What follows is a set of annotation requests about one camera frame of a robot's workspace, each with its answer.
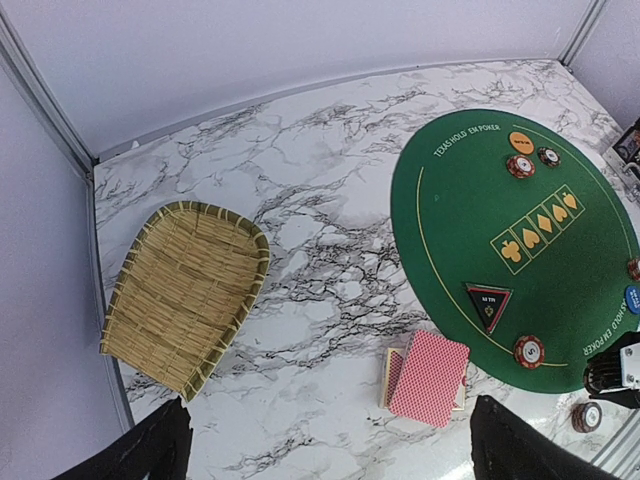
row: white wall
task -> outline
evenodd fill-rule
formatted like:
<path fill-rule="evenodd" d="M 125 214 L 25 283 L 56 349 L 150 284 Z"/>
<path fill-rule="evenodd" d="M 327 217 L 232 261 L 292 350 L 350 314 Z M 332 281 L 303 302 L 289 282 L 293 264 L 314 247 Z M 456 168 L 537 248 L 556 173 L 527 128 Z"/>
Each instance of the white wall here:
<path fill-rule="evenodd" d="M 557 58 L 589 0 L 0 0 L 94 153 L 273 92 Z"/>
<path fill-rule="evenodd" d="M 609 0 L 571 67 L 623 129 L 633 124 L 640 117 L 640 2 Z"/>
<path fill-rule="evenodd" d="M 0 68 L 0 479 L 49 479 L 122 434 L 87 189 Z"/>

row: marble surface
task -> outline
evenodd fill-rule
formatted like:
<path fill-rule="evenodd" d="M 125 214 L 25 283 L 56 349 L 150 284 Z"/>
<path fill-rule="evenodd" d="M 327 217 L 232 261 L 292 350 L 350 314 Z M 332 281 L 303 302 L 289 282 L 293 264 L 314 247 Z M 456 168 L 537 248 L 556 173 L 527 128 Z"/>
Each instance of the marble surface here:
<path fill-rule="evenodd" d="M 271 270 L 255 309 L 188 404 L 193 479 L 473 478 L 469 416 L 491 394 L 569 451 L 591 459 L 628 411 L 602 404 L 593 434 L 570 426 L 584 393 L 541 395 L 470 365 L 467 406 L 438 430 L 378 406 L 386 347 L 436 330 L 409 286 L 389 219 L 400 150 L 460 109 L 529 117 L 580 148 L 624 198 L 600 153 L 620 132 L 557 62 L 467 64 L 370 77 L 186 128 L 96 168 L 107 298 L 140 226 L 161 205 L 224 206 L 265 231 Z M 636 227 L 640 214 L 625 201 Z M 173 396 L 123 366 L 136 420 Z"/>

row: green felt mat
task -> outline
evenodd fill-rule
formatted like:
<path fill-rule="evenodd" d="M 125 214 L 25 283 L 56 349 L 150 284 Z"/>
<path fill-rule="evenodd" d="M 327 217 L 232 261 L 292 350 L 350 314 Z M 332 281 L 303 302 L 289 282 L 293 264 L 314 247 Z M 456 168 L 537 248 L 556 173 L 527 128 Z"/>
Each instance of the green felt mat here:
<path fill-rule="evenodd" d="M 505 165 L 517 154 L 509 143 L 514 131 L 536 151 L 555 149 L 561 165 L 549 168 L 534 152 L 534 176 L 512 176 Z M 577 148 L 531 120 L 466 110 L 423 127 L 400 155 L 391 218 L 402 265 L 427 313 L 444 335 L 471 348 L 476 365 L 508 384 L 576 390 L 586 360 L 638 326 L 624 303 L 632 283 L 626 264 L 639 255 L 624 207 Z M 528 242 L 525 230 L 535 233 Z M 465 282 L 513 289 L 491 335 Z M 535 370 L 512 356 L 516 340 L 529 334 L 546 349 Z"/>

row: playing card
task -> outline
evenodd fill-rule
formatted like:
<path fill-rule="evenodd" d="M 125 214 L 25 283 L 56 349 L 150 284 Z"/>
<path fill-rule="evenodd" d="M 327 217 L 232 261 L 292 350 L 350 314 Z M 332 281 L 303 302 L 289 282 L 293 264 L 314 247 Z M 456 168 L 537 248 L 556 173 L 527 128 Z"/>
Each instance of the playing card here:
<path fill-rule="evenodd" d="M 426 331 L 414 334 L 389 410 L 443 428 L 451 419 L 469 347 Z"/>
<path fill-rule="evenodd" d="M 458 391 L 456 392 L 456 399 L 453 401 L 453 411 L 457 412 L 464 410 L 464 401 L 467 396 L 467 374 L 464 374 L 460 385 L 458 385 Z"/>
<path fill-rule="evenodd" d="M 391 403 L 391 397 L 396 389 L 398 379 L 400 378 L 400 370 L 402 369 L 402 362 L 404 358 L 403 348 L 388 348 L 385 361 L 384 378 L 382 382 L 382 398 L 380 400 L 380 406 L 382 408 L 388 408 Z"/>

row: bamboo tray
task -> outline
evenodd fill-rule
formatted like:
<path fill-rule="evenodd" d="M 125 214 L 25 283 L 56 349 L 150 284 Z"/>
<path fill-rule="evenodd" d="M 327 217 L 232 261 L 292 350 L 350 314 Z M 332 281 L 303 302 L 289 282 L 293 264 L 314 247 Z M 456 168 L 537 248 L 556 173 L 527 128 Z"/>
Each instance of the bamboo tray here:
<path fill-rule="evenodd" d="M 115 285 L 100 351 L 192 400 L 264 283 L 269 243 L 246 218 L 174 202 L 144 224 Z"/>

